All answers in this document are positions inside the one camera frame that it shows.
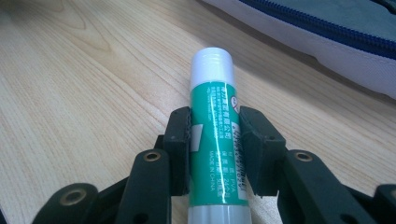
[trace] black plastic part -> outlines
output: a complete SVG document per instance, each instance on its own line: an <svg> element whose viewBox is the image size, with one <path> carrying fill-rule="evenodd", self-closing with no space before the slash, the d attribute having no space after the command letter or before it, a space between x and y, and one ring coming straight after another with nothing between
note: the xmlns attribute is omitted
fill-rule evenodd
<svg viewBox="0 0 396 224"><path fill-rule="evenodd" d="M276 196L276 163L285 156L286 140L256 109L241 106L239 118L247 178L253 192L259 196Z"/></svg>
<svg viewBox="0 0 396 224"><path fill-rule="evenodd" d="M282 167L278 208L283 223L375 223L313 153L288 151ZM292 211L296 208L302 214Z"/></svg>
<svg viewBox="0 0 396 224"><path fill-rule="evenodd" d="M97 223L114 223L127 182L128 177L99 192L98 205L94 211L95 215L98 216Z"/></svg>
<svg viewBox="0 0 396 224"><path fill-rule="evenodd" d="M139 153L128 178L117 224L171 223L170 162L162 149Z"/></svg>
<svg viewBox="0 0 396 224"><path fill-rule="evenodd" d="M369 211L379 223L396 223L396 185L380 185Z"/></svg>
<svg viewBox="0 0 396 224"><path fill-rule="evenodd" d="M34 224L94 223L98 191L90 184L73 184L58 190L38 212Z"/></svg>
<svg viewBox="0 0 396 224"><path fill-rule="evenodd" d="M190 191L190 139L191 110L185 106L172 112L163 136L162 148L171 160L172 196L185 195Z"/></svg>
<svg viewBox="0 0 396 224"><path fill-rule="evenodd" d="M4 214L1 209L0 209L0 224L7 224L6 218L4 217Z"/></svg>

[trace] white fabric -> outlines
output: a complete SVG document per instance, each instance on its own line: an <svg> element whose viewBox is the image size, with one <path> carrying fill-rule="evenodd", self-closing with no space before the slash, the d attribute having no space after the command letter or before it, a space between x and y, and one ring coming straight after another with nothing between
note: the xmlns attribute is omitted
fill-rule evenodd
<svg viewBox="0 0 396 224"><path fill-rule="evenodd" d="M372 91L396 99L396 60L340 44L271 17L238 0L204 0Z"/></svg>

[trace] wooden table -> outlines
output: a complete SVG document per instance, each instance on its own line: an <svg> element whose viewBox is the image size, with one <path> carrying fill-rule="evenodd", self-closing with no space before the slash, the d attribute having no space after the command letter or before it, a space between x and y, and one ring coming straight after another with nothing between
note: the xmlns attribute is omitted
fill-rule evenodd
<svg viewBox="0 0 396 224"><path fill-rule="evenodd" d="M396 183L396 102L367 91L195 0L11 1L0 11L0 204L29 223L58 189L105 189L190 104L190 63L233 56L239 102L259 109L288 148L319 155L342 183L372 195ZM253 223L280 222L250 192ZM186 223L188 197L173 199Z"/></svg>

